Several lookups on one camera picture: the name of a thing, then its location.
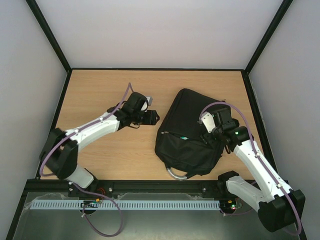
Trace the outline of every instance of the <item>white wall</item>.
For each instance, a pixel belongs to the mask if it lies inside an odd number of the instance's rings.
[[[0,239],[34,178],[66,78],[24,0],[0,1]]]
[[[238,68],[282,0],[37,0],[72,67]]]
[[[250,74],[281,175],[306,197],[302,223],[319,239],[320,1],[293,1]]]

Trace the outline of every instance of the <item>wooden table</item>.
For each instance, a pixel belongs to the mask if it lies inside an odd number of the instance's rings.
[[[73,70],[56,127],[72,129],[99,117],[120,101],[129,82],[136,92],[153,97],[149,109],[158,112],[160,121],[156,126],[142,125],[139,129],[125,127],[84,148],[78,155],[78,164],[98,179],[172,180],[155,154],[155,139],[175,96],[183,88],[237,106],[247,117],[262,149],[239,71]],[[232,117],[244,124],[234,110]],[[244,179],[253,179],[233,153],[224,152],[210,174],[194,176],[191,180],[216,180],[220,174],[231,170]]]

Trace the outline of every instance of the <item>bag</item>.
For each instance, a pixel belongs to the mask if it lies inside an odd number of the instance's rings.
[[[215,139],[210,143],[206,141],[204,135],[208,135],[208,131],[198,123],[201,111],[213,102],[219,101],[190,89],[180,90],[157,132],[155,154],[176,179],[209,174],[223,153],[225,145]],[[225,105],[214,105],[206,111],[211,113],[223,108],[230,111]],[[187,174],[177,176],[171,167]]]

